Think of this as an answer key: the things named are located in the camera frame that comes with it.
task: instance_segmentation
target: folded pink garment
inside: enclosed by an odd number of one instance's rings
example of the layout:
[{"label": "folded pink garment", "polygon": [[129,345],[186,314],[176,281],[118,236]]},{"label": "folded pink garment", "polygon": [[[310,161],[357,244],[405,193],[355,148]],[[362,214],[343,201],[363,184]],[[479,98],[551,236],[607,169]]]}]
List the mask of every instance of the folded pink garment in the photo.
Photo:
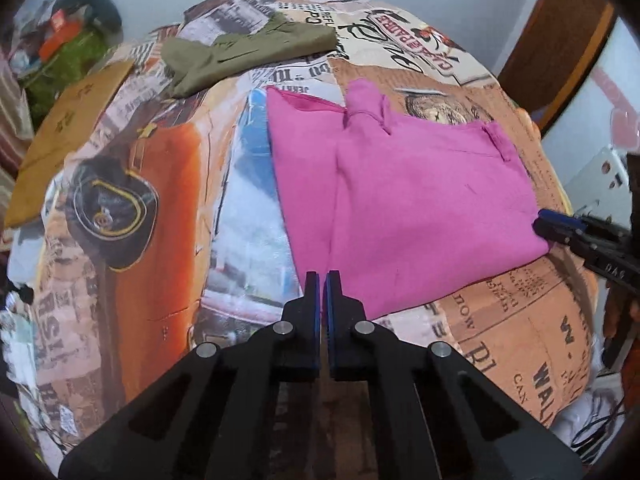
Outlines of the folded pink garment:
[{"label": "folded pink garment", "polygon": [[369,319],[548,251],[531,227],[527,173],[498,123],[398,114],[364,79],[350,83],[346,108],[269,88],[267,113],[298,276],[339,270]]}]

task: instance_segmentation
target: silver screw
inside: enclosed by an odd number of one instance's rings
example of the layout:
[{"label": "silver screw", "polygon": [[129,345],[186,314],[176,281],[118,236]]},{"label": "silver screw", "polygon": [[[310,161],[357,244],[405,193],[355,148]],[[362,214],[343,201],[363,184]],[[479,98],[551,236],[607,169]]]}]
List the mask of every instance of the silver screw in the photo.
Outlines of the silver screw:
[{"label": "silver screw", "polygon": [[199,357],[212,357],[216,354],[216,352],[218,351],[218,347],[215,346],[213,343],[201,343],[198,345],[198,347],[196,348],[196,354],[199,355]]},{"label": "silver screw", "polygon": [[436,341],[431,345],[431,351],[438,357],[448,357],[451,355],[451,346],[444,341]]},{"label": "silver screw", "polygon": [[370,321],[359,321],[356,323],[355,329],[359,334],[368,335],[376,329],[376,326]]},{"label": "silver screw", "polygon": [[289,321],[277,321],[273,324],[273,331],[276,334],[287,335],[293,330],[293,325]]}]

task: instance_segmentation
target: folded green cloth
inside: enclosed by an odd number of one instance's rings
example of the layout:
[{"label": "folded green cloth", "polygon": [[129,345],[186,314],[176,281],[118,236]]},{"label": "folded green cloth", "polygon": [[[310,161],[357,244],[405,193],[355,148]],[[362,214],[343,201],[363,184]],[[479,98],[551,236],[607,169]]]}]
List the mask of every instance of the folded green cloth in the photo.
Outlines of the folded green cloth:
[{"label": "folded green cloth", "polygon": [[175,72],[173,97],[188,97],[243,70],[327,52],[336,44],[334,28],[289,22],[284,14],[276,12],[255,34],[223,34],[211,46],[167,38],[162,59]]}]

